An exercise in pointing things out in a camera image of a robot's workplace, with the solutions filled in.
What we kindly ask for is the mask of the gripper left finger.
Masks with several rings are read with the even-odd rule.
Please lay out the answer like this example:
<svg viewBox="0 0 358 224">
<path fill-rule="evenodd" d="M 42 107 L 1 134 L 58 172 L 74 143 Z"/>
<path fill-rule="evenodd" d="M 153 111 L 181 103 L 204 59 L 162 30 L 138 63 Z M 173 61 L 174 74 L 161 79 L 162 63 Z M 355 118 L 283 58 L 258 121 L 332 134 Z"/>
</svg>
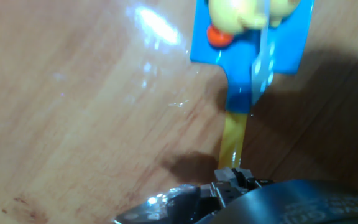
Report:
<svg viewBox="0 0 358 224">
<path fill-rule="evenodd" d="M 216 180 L 211 183 L 210 191 L 218 199 L 221 208 L 225 208 L 243 194 L 243 173 L 240 168 L 224 167 L 214 171 Z"/>
</svg>

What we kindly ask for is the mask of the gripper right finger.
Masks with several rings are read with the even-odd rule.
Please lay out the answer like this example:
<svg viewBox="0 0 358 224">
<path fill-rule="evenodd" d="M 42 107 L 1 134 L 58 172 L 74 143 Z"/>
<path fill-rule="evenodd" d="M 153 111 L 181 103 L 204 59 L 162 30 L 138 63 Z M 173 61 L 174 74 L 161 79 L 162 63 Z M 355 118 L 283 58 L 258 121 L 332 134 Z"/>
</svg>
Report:
<svg viewBox="0 0 358 224">
<path fill-rule="evenodd" d="M 236 177 L 237 185 L 243 189 L 254 190 L 261 188 L 259 181 L 252 175 L 249 169 L 232 168 L 232 172 Z"/>
</svg>

